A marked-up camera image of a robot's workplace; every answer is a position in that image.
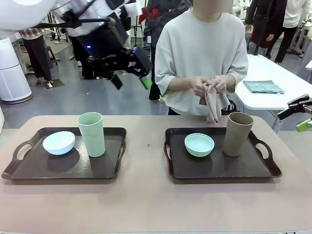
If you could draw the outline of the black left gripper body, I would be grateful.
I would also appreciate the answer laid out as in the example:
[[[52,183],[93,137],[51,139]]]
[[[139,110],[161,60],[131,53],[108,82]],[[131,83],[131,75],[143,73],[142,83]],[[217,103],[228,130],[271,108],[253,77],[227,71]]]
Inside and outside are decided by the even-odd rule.
[[[141,78],[149,74],[152,63],[141,47],[121,48],[106,55],[87,58],[100,77],[113,79],[116,71],[124,71]]]

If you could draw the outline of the person's right hand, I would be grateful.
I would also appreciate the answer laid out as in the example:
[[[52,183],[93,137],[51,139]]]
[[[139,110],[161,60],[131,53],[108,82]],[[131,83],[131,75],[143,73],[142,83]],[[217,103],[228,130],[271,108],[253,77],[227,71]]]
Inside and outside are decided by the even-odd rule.
[[[209,79],[203,76],[197,76],[192,80],[192,90],[198,97],[205,96],[204,86],[209,83]]]

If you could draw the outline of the person's left hand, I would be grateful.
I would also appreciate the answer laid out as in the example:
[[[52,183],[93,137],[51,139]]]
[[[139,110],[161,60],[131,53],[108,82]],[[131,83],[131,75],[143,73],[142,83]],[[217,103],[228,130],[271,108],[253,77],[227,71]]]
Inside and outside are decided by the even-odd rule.
[[[208,81],[208,85],[213,86],[218,94],[222,94],[227,90],[227,78],[226,76],[216,76],[212,80]]]

